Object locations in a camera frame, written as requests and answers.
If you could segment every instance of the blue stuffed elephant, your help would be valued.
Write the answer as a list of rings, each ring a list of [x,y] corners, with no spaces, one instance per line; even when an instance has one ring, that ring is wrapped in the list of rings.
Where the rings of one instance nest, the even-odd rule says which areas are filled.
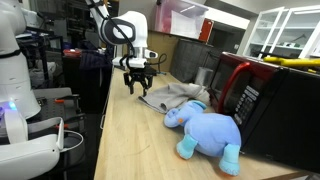
[[[194,150],[212,157],[222,157],[220,169],[232,176],[239,174],[239,151],[241,136],[230,116],[203,113],[206,105],[200,101],[189,101],[181,108],[171,109],[164,118],[169,127],[184,126],[185,136],[177,144],[177,151],[189,159]]]

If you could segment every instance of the wooden table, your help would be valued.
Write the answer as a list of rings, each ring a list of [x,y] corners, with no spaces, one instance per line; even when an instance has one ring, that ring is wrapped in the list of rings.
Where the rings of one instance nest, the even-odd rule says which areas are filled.
[[[263,179],[297,172],[297,170],[248,155],[240,156],[240,175],[227,177],[221,173],[219,158],[198,152],[189,160],[180,158],[176,144],[183,138],[183,128],[164,126],[164,115],[138,100],[140,83],[134,94],[124,85],[123,71],[114,70],[109,102],[96,166],[96,180],[206,180]],[[150,91],[178,82],[171,75],[154,77]]]

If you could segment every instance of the gray cloth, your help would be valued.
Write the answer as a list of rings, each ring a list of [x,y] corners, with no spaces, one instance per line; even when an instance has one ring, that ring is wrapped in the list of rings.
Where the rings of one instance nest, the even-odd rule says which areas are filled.
[[[170,83],[168,86],[148,93],[145,97],[140,96],[139,100],[155,111],[165,114],[188,99],[197,99],[204,93],[207,92],[202,86]]]

